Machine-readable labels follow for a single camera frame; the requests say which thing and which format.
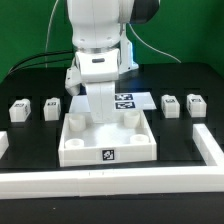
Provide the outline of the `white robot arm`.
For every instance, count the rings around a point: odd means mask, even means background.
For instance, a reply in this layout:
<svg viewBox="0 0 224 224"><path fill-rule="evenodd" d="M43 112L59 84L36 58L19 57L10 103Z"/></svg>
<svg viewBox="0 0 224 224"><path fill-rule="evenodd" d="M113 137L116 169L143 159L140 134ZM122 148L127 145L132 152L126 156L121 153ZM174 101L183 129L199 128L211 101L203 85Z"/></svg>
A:
<svg viewBox="0 0 224 224"><path fill-rule="evenodd" d="M128 24L148 22L160 0L66 0L77 48L65 87L75 96L84 87L94 122L114 120L115 81L136 70Z"/></svg>

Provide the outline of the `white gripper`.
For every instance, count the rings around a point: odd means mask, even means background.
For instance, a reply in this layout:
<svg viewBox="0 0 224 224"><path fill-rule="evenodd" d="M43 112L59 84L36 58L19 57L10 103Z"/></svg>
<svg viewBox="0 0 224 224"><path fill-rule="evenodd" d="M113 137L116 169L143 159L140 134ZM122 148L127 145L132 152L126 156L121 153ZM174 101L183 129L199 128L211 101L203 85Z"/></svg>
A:
<svg viewBox="0 0 224 224"><path fill-rule="evenodd" d="M67 69L65 88L69 94L78 94L79 85L89 83L86 93L94 123L110 123L114 119L114 81L119 77L119 64L118 49L101 53L77 51L75 62Z"/></svg>

